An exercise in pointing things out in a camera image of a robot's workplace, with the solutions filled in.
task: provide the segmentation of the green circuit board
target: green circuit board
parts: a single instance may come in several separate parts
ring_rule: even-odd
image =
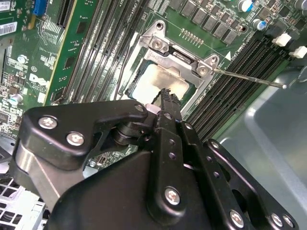
[[[30,12],[22,11],[23,17],[16,17],[20,23],[14,43],[1,57],[0,132],[12,138],[17,137],[22,114],[29,108],[112,99],[125,47],[134,32],[140,37],[157,20],[165,22],[169,40],[196,57],[204,59],[217,54],[220,69],[226,69],[254,35],[253,21],[257,18],[267,26],[282,25],[285,31],[298,36],[306,28],[306,19],[289,0],[255,0],[250,12],[238,11],[239,0],[49,0],[45,13],[36,17],[32,15],[34,2],[24,3]],[[196,18],[199,11],[204,15],[201,20]],[[59,23],[59,12],[65,25]],[[235,39],[227,40],[218,30],[206,29],[209,17],[214,18],[215,26],[223,25],[218,30],[232,32]],[[131,70],[124,74],[120,92],[129,87],[144,53],[138,54]],[[183,104],[193,92],[186,94]],[[10,99],[17,94],[22,99],[13,105]]]

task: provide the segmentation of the screw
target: screw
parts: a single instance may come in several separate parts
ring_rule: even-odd
[[[72,132],[66,137],[68,143],[74,146],[80,146],[84,143],[84,138],[80,133]]]
[[[275,213],[272,213],[271,217],[277,226],[279,227],[283,226],[282,220],[279,218],[279,216],[277,216]]]
[[[95,167],[96,166],[96,162],[95,161],[91,161],[90,162],[90,166],[93,168],[93,167]]]
[[[187,127],[188,129],[193,129],[193,127],[192,127],[189,123],[186,123],[186,127]]]
[[[234,211],[234,210],[230,211],[230,218],[237,227],[239,227],[239,228],[244,227],[244,221],[243,221],[242,217],[240,216],[240,214],[237,213],[236,211]]]
[[[286,223],[287,223],[291,228],[294,228],[294,224],[292,223],[292,221],[290,220],[290,218],[288,218],[286,215],[283,215],[283,219],[286,221]]]
[[[216,62],[217,62],[217,57],[211,58],[211,62],[212,62],[212,63],[216,63]]]
[[[216,149],[219,148],[219,145],[217,143],[215,143],[214,141],[211,141],[211,144],[213,145],[213,147],[215,147]]]
[[[178,205],[180,203],[179,194],[172,188],[167,188],[165,190],[165,197],[171,205]]]
[[[154,49],[161,49],[162,48],[162,42],[159,40],[153,41],[153,48]]]
[[[39,126],[45,129],[53,129],[58,125],[55,119],[53,119],[52,117],[47,117],[47,116],[40,118],[38,120],[38,124]]]
[[[138,111],[140,111],[140,112],[144,112],[143,107],[142,107],[141,105],[139,105],[139,104],[137,104],[137,105],[135,106],[135,108],[136,108]]]

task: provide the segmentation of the mounting hole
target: mounting hole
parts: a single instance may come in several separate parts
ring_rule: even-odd
[[[170,140],[169,140],[169,143],[170,143],[171,145],[175,145],[175,141],[174,141],[173,139],[170,139]]]
[[[247,26],[243,25],[243,26],[242,26],[242,29],[241,29],[241,32],[242,32],[242,33],[246,33],[247,31],[248,31]]]
[[[216,62],[217,62],[217,57],[211,58],[211,62],[212,62],[212,63],[216,63]]]
[[[213,175],[216,177],[216,178],[220,178],[220,175],[218,172],[214,172]]]
[[[135,106],[135,108],[136,108],[138,111],[140,111],[140,112],[144,112],[144,108],[143,108],[141,105],[139,105],[139,104],[137,104],[137,105]]]
[[[172,152],[170,152],[170,153],[168,154],[168,156],[169,156],[169,158],[172,159],[172,160],[176,159],[176,154],[174,154],[174,153],[172,153]]]
[[[163,26],[162,23],[157,23],[156,27],[157,27],[158,30],[162,30],[164,26]]]
[[[172,119],[172,116],[171,116],[171,114],[169,114],[169,113],[164,113],[164,116],[165,116],[167,119],[169,119],[169,120]]]
[[[145,141],[149,141],[151,138],[152,138],[151,135],[146,135],[146,136],[144,137],[144,140],[145,140]]]

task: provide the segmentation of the white sticker label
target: white sticker label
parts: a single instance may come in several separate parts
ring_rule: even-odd
[[[0,1],[0,11],[8,11],[10,10],[10,6],[10,1]]]
[[[0,36],[15,32],[17,29],[17,22],[0,25]]]
[[[38,95],[38,98],[37,98],[37,102],[38,103],[44,103],[45,97],[46,97],[46,94],[40,92],[39,95]]]

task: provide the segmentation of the capacitor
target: capacitor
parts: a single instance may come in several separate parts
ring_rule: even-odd
[[[307,0],[296,0],[296,2],[294,3],[294,7],[297,10],[307,10]]]
[[[266,22],[265,22],[265,21],[262,21],[262,20],[260,20],[260,19],[255,19],[255,20],[253,21],[253,27],[254,27],[255,29],[257,29],[257,30],[262,31],[262,30],[265,29],[266,26],[267,26]]]
[[[252,0],[241,0],[238,3],[238,10],[240,12],[249,12],[253,8]]]
[[[22,101],[23,101],[23,97],[20,94],[15,94],[11,96],[10,99],[8,100],[8,102],[11,105],[15,105],[15,106],[17,106]]]

